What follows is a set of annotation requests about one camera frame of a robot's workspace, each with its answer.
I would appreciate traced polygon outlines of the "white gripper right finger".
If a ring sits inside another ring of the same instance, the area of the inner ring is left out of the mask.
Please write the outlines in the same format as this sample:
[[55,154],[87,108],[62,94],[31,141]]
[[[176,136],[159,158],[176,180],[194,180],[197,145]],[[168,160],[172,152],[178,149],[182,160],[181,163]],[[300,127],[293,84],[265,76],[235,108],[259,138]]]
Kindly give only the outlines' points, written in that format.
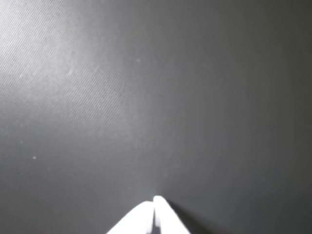
[[155,207],[155,225],[161,234],[190,234],[167,200],[160,195],[153,198]]

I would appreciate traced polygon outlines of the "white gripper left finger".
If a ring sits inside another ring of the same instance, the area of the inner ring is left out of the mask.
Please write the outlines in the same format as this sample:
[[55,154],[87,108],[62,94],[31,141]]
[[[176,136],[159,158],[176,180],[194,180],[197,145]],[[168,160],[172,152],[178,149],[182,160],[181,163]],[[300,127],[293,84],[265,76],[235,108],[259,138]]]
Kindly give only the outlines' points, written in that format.
[[151,234],[154,203],[144,201],[131,209],[107,234]]

